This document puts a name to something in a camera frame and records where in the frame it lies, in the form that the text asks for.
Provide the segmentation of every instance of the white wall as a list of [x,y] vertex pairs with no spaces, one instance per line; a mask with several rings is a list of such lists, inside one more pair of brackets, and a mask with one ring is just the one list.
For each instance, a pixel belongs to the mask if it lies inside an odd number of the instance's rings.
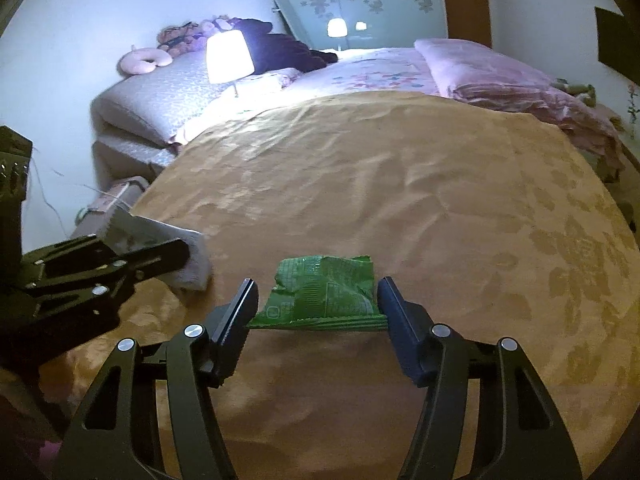
[[116,64],[132,44],[156,46],[161,28],[214,14],[274,21],[271,7],[271,0],[24,0],[0,38],[0,118],[34,142],[42,180],[32,165],[24,249],[65,238],[43,192],[67,233],[94,199],[75,185],[98,187],[90,102],[121,79]]
[[549,75],[591,83],[598,100],[626,118],[629,81],[598,61],[594,7],[613,0],[489,0],[494,49]]

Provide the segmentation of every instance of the lampshade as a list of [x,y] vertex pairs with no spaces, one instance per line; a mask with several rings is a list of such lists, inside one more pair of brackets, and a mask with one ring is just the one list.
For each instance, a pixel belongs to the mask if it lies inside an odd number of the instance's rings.
[[207,40],[210,83],[228,83],[254,73],[254,62],[239,30],[229,30]]
[[332,18],[326,26],[329,38],[344,38],[347,35],[347,23],[342,18]]

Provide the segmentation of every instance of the silver screw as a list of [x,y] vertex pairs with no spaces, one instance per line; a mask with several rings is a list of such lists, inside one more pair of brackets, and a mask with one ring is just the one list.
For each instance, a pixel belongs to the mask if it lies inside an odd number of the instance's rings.
[[500,342],[500,345],[502,346],[502,348],[508,350],[509,352],[513,352],[514,350],[518,349],[518,343],[516,343],[515,339],[511,339],[510,337],[505,337]]
[[93,290],[91,291],[94,296],[101,296],[105,293],[107,293],[109,291],[109,287],[108,286],[104,286],[104,285],[96,285],[94,286]]
[[433,335],[438,337],[449,337],[451,335],[451,329],[447,325],[433,325],[431,331]]
[[184,335],[187,337],[198,337],[202,334],[203,330],[201,325],[189,325],[184,329]]
[[123,339],[118,343],[118,350],[120,350],[121,352],[126,352],[127,350],[131,350],[134,344],[135,342],[133,341],[133,339],[129,339],[127,337],[126,339]]

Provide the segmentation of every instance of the green packet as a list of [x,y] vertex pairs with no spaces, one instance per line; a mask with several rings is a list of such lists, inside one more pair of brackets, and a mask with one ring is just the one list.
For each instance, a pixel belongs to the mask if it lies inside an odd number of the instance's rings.
[[275,279],[267,304],[249,328],[386,330],[368,256],[288,258],[278,265]]

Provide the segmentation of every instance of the pink quilt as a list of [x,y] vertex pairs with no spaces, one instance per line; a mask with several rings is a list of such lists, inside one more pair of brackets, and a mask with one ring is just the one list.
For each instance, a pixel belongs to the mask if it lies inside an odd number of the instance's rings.
[[550,86],[551,76],[483,45],[465,40],[417,40],[438,91],[471,105],[534,115],[556,124],[577,148],[622,168],[618,133],[580,100]]

